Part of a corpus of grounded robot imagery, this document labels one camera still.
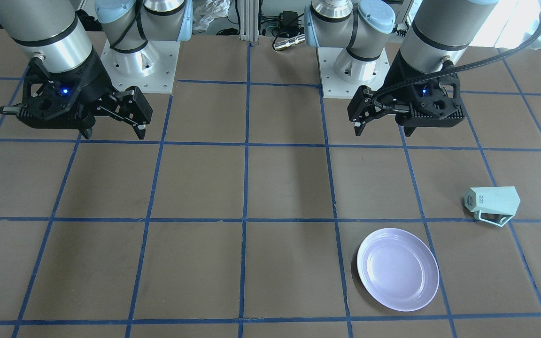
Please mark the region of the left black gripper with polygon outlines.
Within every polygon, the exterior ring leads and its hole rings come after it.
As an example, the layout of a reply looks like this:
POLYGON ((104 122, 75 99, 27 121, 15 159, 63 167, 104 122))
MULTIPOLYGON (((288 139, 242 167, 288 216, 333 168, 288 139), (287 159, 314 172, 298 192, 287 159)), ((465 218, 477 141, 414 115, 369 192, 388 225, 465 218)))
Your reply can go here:
MULTIPOLYGON (((385 110, 374 105, 373 94, 368 86, 359 86, 348 104, 348 120, 354 124, 357 137, 367 124, 385 116, 385 110)), ((395 114, 395 121, 403 126, 405 137, 410 137, 417 128, 452 128, 464 121, 466 114, 457 73, 404 86, 378 101, 386 106, 403 107, 403 113, 395 114)))

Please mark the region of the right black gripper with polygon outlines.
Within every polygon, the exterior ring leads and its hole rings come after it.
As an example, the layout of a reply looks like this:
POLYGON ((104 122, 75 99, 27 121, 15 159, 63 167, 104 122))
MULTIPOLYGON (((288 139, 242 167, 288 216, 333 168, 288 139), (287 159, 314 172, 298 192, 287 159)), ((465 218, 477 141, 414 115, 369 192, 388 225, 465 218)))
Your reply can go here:
POLYGON ((74 69, 54 73, 44 65, 45 56, 35 52, 22 85, 17 119, 36 129, 77 129, 92 139, 98 116, 129 124, 144 140, 153 109, 138 86, 116 92, 95 49, 74 69))

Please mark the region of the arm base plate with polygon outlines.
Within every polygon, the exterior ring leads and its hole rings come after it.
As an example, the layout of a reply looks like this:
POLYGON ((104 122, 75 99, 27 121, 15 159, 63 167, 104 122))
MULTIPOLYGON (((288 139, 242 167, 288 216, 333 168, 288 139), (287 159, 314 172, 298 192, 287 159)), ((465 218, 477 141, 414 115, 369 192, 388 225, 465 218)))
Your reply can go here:
POLYGON ((385 49, 369 62, 354 59, 344 48, 318 48, 317 56, 325 99, 351 99, 362 85, 376 91, 389 71, 385 49))
POLYGON ((172 94, 181 45, 179 41, 149 41, 141 51, 123 54, 107 41, 100 58, 116 89, 137 86, 143 93, 172 94))

